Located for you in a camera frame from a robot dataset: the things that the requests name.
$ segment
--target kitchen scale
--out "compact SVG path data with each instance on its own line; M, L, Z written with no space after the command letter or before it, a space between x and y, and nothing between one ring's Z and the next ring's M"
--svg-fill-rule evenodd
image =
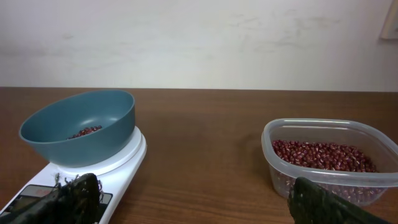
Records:
M130 141L114 156L86 167L70 168L49 163L18 192L0 211L0 217L46 196L55 185L55 175L61 175L60 183L65 185L76 175L94 173L101 181L104 196L99 205L95 224L109 222L116 206L136 174L147 150L147 143L141 131L135 127Z

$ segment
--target wall outlet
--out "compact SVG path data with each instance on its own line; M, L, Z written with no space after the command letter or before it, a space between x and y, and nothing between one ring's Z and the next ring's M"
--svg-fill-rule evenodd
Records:
M398 0L391 4L380 37L382 39L398 39Z

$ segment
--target brown table surface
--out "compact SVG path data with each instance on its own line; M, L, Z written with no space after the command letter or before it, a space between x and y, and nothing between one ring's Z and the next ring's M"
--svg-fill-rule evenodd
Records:
M47 161L18 137L33 112L85 88L0 88L0 207ZM147 154L110 223L293 223L261 149L276 118L366 123L398 142L398 93L130 89ZM366 210L398 222L398 189Z

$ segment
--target plastic container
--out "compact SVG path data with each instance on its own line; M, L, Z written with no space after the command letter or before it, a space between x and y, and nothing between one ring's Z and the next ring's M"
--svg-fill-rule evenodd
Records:
M278 139L356 146L373 160L379 173L295 166L274 152L272 141ZM388 188L398 186L397 144L382 132L362 123L332 119L277 119L266 125L261 142L274 188L285 198L297 177L306 177L359 206L375 202Z

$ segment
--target adzuki bean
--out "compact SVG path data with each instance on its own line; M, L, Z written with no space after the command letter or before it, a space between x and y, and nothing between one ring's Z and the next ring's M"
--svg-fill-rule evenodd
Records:
M275 140L275 153L296 166L348 172L377 172L370 157L355 146Z
M295 166L315 169L340 170L347 172L378 172L370 157L355 146L324 142L299 142L276 140L272 142L274 152L284 161ZM295 178L275 169L271 170L275 189L282 196L289 195ZM384 193L384 188L353 187L335 184L319 184L330 192L343 197L356 205L368 205Z
M85 128L83 130L80 130L79 133L74 134L72 137L69 137L67 139L73 139L73 138L77 138L77 137L80 137L80 136L84 136L86 134L93 133L93 132L95 132L95 131L97 131L97 130L99 130L101 128L102 128L101 125L94 126L94 127L91 127L91 128Z

